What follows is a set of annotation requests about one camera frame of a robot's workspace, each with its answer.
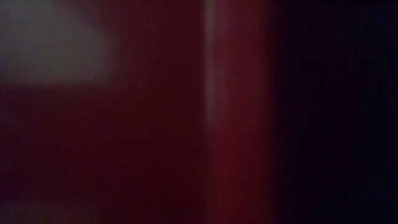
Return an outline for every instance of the dark background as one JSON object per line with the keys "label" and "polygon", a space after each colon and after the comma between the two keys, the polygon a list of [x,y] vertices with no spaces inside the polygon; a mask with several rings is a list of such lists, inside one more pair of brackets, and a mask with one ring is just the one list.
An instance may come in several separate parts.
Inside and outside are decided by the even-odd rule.
{"label": "dark background", "polygon": [[397,223],[398,4],[270,15],[278,223]]}

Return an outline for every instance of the light patch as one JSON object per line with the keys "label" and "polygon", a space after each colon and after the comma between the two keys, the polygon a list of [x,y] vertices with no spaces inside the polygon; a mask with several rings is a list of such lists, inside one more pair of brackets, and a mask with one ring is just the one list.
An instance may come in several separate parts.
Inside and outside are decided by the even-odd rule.
{"label": "light patch", "polygon": [[0,1],[0,82],[58,85],[103,82],[113,41],[54,0]]}

